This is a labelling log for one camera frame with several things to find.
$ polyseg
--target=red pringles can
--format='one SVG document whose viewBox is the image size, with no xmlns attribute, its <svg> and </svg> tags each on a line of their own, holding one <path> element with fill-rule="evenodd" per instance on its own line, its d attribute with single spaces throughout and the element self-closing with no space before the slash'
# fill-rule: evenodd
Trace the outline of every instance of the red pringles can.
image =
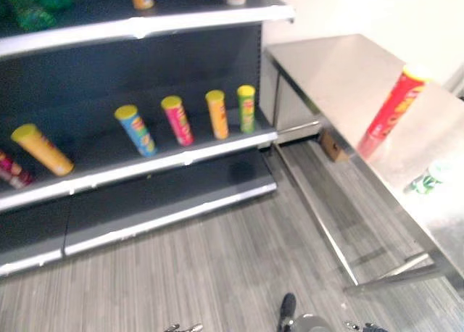
<svg viewBox="0 0 464 332">
<path fill-rule="evenodd" d="M 403 67 L 389 97 L 377 112 L 358 145 L 357 150 L 362 156 L 369 157 L 382 143 L 424 89 L 427 82 L 428 77 L 422 69 L 411 65 Z"/>
<path fill-rule="evenodd" d="M 22 169 L 8 154 L 0 150 L 0 178 L 15 188 L 22 188 L 34 179 Z"/>
</svg>

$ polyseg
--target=gray carpet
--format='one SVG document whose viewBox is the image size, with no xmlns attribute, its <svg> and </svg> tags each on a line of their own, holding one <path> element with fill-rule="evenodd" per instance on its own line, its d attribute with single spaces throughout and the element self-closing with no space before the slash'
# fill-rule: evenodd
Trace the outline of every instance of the gray carpet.
<svg viewBox="0 0 464 332">
<path fill-rule="evenodd" d="M 420 251 L 350 162 L 313 142 L 284 148 L 357 277 Z M 390 332 L 464 331 L 464 304 L 442 279 L 346 296 L 328 251 L 276 155 L 278 191 L 0 282 L 0 331 L 274 331 L 283 295 L 297 313 L 373 321 Z"/>
</svg>

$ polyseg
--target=green pringles can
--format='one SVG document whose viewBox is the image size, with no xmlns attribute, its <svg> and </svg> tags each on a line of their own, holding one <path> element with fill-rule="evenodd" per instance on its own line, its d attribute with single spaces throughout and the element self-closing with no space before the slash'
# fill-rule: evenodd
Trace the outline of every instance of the green pringles can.
<svg viewBox="0 0 464 332">
<path fill-rule="evenodd" d="M 237 89 L 239 96 L 240 130 L 243 133 L 254 132 L 254 93 L 253 86 L 244 84 Z"/>
</svg>

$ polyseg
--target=store shelf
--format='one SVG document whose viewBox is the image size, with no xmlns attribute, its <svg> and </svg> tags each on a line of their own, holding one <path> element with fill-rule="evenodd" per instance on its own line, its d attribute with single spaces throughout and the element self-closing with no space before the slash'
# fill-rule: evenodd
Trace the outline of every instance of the store shelf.
<svg viewBox="0 0 464 332">
<path fill-rule="evenodd" d="M 0 276 L 62 258 L 69 199 L 1 216 Z"/>
<path fill-rule="evenodd" d="M 228 110 L 230 135 L 225 140 L 214 138 L 208 114 L 190 117 L 195 142 L 187 147 L 177 144 L 167 122 L 151 126 L 149 129 L 157 143 L 158 153 L 150 158 L 138 154 L 122 128 L 87 138 L 77 142 L 72 150 L 75 152 L 75 169 L 71 174 L 57 178 L 47 170 L 41 170 L 37 181 L 30 186 L 16 191 L 3 190 L 0 193 L 0 212 L 77 194 L 137 175 L 190 165 L 276 140 L 276 130 L 269 126 L 258 108 L 255 117 L 255 131 L 243 134 L 239 128 L 238 110 Z"/>
<path fill-rule="evenodd" d="M 276 189 L 257 149 L 72 198 L 65 254 L 129 238 Z"/>
<path fill-rule="evenodd" d="M 11 25 L 0 26 L 0 59 L 85 43 L 293 18 L 294 10 L 279 0 L 247 0 L 240 7 L 223 0 L 169 0 L 145 11 L 135 10 L 131 0 L 82 2 L 60 12 L 57 27 L 50 30 L 21 33 Z"/>
</svg>

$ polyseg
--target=yellow pringles can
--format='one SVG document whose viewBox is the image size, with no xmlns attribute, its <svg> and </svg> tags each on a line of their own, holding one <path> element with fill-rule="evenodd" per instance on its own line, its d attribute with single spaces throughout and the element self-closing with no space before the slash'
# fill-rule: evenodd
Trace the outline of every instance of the yellow pringles can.
<svg viewBox="0 0 464 332">
<path fill-rule="evenodd" d="M 219 139 L 229 136 L 224 97 L 224 92 L 219 90 L 208 91 L 205 96 L 210 111 L 212 131 L 215 137 Z"/>
<path fill-rule="evenodd" d="M 55 175 L 66 175 L 74 168 L 74 164 L 34 124 L 21 125 L 11 138 Z"/>
</svg>

